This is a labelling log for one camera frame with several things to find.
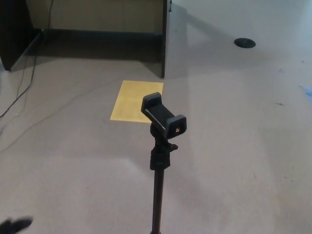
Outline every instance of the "phone holder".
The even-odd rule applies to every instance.
[[[155,125],[165,139],[171,139],[186,131],[186,117],[175,116],[161,101],[161,94],[149,94],[143,98],[141,112]]]

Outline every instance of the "power cord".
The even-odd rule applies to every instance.
[[[51,26],[51,12],[52,12],[52,6],[53,6],[54,0],[51,0],[51,4],[50,4],[50,8],[49,8],[49,20],[48,20],[48,27],[47,30],[45,31],[45,35],[44,35],[44,39],[42,40],[42,43],[40,45],[40,48],[43,47],[43,45],[45,44],[46,40],[47,40],[47,36],[48,36],[48,31],[50,29]],[[31,35],[31,30],[29,30],[29,44],[30,44],[30,35]],[[12,102],[12,104],[6,109],[6,111],[0,116],[0,120],[9,112],[9,110],[12,108],[12,106],[14,106],[14,104],[29,90],[29,88],[31,87],[33,80],[34,80],[34,74],[35,74],[35,69],[36,69],[36,64],[37,64],[37,58],[38,58],[38,53],[35,55],[35,60],[34,60],[34,65],[33,65],[33,71],[31,74],[31,78],[30,78],[30,82],[29,85],[27,86],[27,88],[19,95],[19,90],[21,87],[21,84],[24,80],[24,74],[25,74],[25,69],[26,69],[26,64],[27,64],[27,59],[24,65],[24,69],[23,69],[23,74],[22,74],[22,78],[18,87],[18,91],[17,91],[17,97],[16,99]]]

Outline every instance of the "tripod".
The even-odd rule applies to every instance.
[[[152,123],[150,132],[155,138],[155,147],[151,151],[150,169],[155,171],[154,176],[154,200],[153,200],[153,225],[151,234],[160,233],[161,204],[164,184],[164,171],[170,167],[170,152],[178,148],[170,144]]]

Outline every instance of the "black metal pole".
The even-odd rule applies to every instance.
[[[153,225],[151,234],[160,234],[163,185],[164,170],[156,170],[154,177]]]

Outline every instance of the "dark wooden desk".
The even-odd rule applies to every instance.
[[[142,62],[145,62],[144,58],[146,58],[146,55],[140,57],[137,55],[136,50],[149,51],[145,49],[145,47],[149,45],[149,47],[153,48],[155,53],[153,53],[154,58],[147,59],[147,62],[159,62],[161,64],[161,71],[159,72],[159,76],[164,78],[166,66],[166,47],[168,40],[167,30],[169,27],[169,10],[171,9],[171,4],[171,0],[163,0],[163,24],[161,35],[147,35],[141,33],[110,34],[109,32],[102,34],[101,37],[106,37],[102,40],[102,42],[107,43],[107,46],[102,47],[102,49],[105,50],[106,48],[111,47],[116,51],[114,55],[111,52],[105,53],[107,52],[106,50],[103,51],[103,54],[109,54],[109,56],[104,56],[103,58],[138,59],[142,60]],[[0,58],[5,70],[11,71],[12,66],[21,57],[21,55],[25,52],[25,50],[28,48],[34,38],[40,33],[40,31],[41,29],[36,29],[33,27],[26,0],[0,0]],[[62,31],[49,29],[48,35],[55,37],[69,33],[71,36],[74,35],[73,33],[69,32],[69,30]],[[76,36],[85,34],[86,32],[80,32],[76,33]],[[125,50],[128,51],[127,56],[125,56],[125,53],[123,52]]]

